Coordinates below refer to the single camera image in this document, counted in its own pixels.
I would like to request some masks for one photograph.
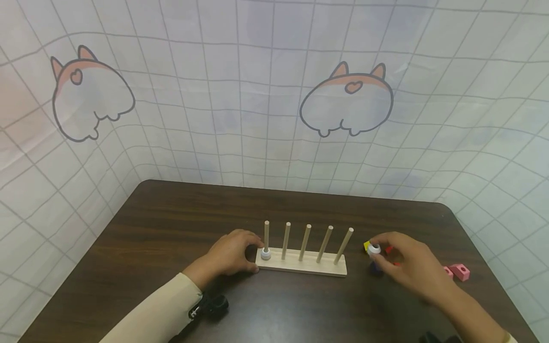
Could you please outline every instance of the pink block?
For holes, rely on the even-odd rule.
[[[469,279],[470,271],[466,266],[460,264],[451,265],[450,270],[454,273],[455,276],[461,281],[467,281]]]
[[[450,277],[450,279],[453,279],[453,273],[452,271],[448,268],[448,267],[444,267],[444,271],[446,272],[446,274],[448,274],[448,276]]]

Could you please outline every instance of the left hand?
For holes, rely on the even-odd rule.
[[[221,237],[208,253],[185,268],[185,274],[201,290],[218,275],[233,275],[238,272],[257,273],[259,267],[246,259],[244,252],[249,245],[264,247],[253,232],[236,229]]]

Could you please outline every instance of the grid pattern fabric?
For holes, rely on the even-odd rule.
[[[545,0],[0,0],[0,342],[146,179],[445,204],[549,341],[548,35]],[[51,58],[80,45],[135,105],[77,142]],[[321,137],[300,105],[341,61],[384,63],[392,111]]]

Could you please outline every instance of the hand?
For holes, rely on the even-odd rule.
[[[399,266],[381,254],[372,255],[372,259],[395,281],[430,303],[441,306],[459,290],[424,243],[399,232],[382,233],[372,238],[370,243],[393,246],[393,251],[397,251],[390,255],[400,254],[402,257]]]
[[[221,237],[206,254],[223,275],[233,275],[238,272],[257,273],[259,267],[246,259],[244,251],[248,245],[264,247],[261,238],[251,231],[236,229]]]
[[[257,273],[259,267],[246,259],[244,254],[249,245],[264,247],[261,239],[251,231],[236,229],[221,237],[208,253],[185,268],[185,274],[201,290],[219,275],[233,275],[248,271]]]

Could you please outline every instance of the wooden table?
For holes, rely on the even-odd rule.
[[[284,224],[292,223],[291,249],[299,249],[305,224],[313,226],[308,250],[318,250],[333,225],[326,252],[336,252],[354,227],[348,276],[261,271],[222,278],[211,291],[227,296],[229,313],[172,341],[417,342],[427,330],[446,339],[454,331],[436,309],[389,277],[368,274],[362,243],[396,230],[427,243],[445,265],[464,263],[472,276],[460,286],[520,343],[537,342],[444,205],[163,181],[137,187],[20,342],[96,343],[221,235],[245,228],[261,236],[264,220],[271,246],[282,246]]]

